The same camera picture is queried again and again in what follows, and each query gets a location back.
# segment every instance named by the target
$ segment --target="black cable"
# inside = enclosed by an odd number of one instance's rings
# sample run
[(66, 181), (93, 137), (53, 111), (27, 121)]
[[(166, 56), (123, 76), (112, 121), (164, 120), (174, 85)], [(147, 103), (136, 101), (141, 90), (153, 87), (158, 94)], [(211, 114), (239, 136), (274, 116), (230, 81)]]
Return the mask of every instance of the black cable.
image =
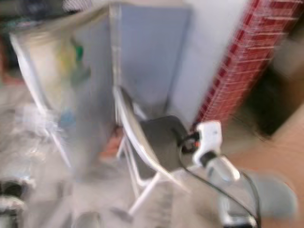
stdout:
[[(240, 203), (237, 199), (235, 199), (234, 197), (230, 196), (227, 192), (225, 192), (223, 189), (215, 186), (214, 184), (212, 184), (211, 182), (207, 181), (206, 179), (200, 177), (199, 175), (196, 175), (195, 173), (191, 172), (182, 162), (182, 149), (180, 148), (179, 150), (179, 163), (181, 165), (181, 167), (189, 174), (191, 175), (192, 177), (198, 179), (199, 181), (203, 182), (204, 184), (210, 186), (211, 188), (215, 189), (217, 192), (219, 192), (220, 194), (226, 196), (227, 198), (229, 198), (230, 200), (232, 200), (233, 202), (235, 202), (236, 204), (238, 204), (240, 207), (242, 207), (250, 216), (252, 216), (255, 220), (256, 220), (256, 224), (257, 224), (257, 227), (258, 228), (261, 228), (260, 226), (260, 206), (259, 206), (259, 200), (257, 200), (257, 204), (256, 204), (256, 207), (257, 207), (257, 217), (248, 209), (246, 208), (242, 203)], [(245, 174), (244, 177), (249, 181), (250, 185), (253, 184), (252, 180)], [(256, 187), (254, 186), (253, 188), (253, 192), (254, 192), (254, 195), (255, 193), (257, 193), (257, 189)]]

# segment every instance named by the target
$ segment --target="white wall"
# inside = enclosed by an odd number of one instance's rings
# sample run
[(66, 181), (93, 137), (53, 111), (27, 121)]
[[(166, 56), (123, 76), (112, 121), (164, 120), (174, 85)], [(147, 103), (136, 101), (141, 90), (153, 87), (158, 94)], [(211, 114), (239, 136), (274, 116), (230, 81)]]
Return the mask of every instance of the white wall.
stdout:
[(193, 7), (168, 112), (190, 126), (249, 0), (187, 0)]

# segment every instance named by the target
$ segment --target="gray chair seat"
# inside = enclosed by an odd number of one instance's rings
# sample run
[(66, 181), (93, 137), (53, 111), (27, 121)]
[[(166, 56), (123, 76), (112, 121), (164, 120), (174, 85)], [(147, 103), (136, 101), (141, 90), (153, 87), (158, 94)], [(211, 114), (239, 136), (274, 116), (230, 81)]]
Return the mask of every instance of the gray chair seat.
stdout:
[[(141, 126), (160, 165), (169, 172), (180, 168), (178, 140), (187, 136), (187, 130), (180, 120), (170, 115), (141, 122)], [(156, 172), (147, 166), (134, 148), (133, 154), (140, 178), (147, 180), (154, 177)]]

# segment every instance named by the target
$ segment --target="chair leg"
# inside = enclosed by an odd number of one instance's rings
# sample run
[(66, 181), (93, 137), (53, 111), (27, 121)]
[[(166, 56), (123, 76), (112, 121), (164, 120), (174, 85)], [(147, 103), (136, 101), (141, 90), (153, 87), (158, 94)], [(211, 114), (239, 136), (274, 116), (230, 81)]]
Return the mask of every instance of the chair leg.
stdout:
[(125, 146), (125, 140), (126, 140), (126, 136), (124, 136), (123, 139), (122, 139), (122, 141), (120, 142), (120, 145), (119, 145), (119, 148), (118, 148), (118, 152), (117, 152), (117, 155), (116, 155), (117, 159), (121, 158), (121, 156), (122, 156), (122, 154), (123, 154), (123, 152), (125, 150), (125, 148), (124, 148), (124, 146)]
[(131, 206), (129, 209), (129, 215), (133, 216), (137, 210), (140, 208), (140, 206), (145, 202), (145, 200), (148, 198), (149, 194), (152, 192), (156, 184), (158, 183), (161, 175), (157, 173), (151, 182), (148, 184), (148, 186), (143, 190), (139, 198), (135, 201), (135, 203)]

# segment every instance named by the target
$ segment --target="chair backrest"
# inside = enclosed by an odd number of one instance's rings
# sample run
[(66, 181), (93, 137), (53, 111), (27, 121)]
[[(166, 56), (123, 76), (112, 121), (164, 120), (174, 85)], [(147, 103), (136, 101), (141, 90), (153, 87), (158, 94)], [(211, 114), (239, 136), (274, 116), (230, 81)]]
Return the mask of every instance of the chair backrest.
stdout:
[(176, 180), (166, 169), (160, 165), (152, 147), (150, 146), (143, 132), (139, 121), (136, 119), (133, 111), (132, 100), (127, 92), (120, 86), (114, 86), (113, 94), (118, 109), (118, 115), (125, 130), (125, 134), (140, 158), (149, 167), (165, 175), (167, 178), (177, 183), (182, 188), (185, 188), (183, 184)]

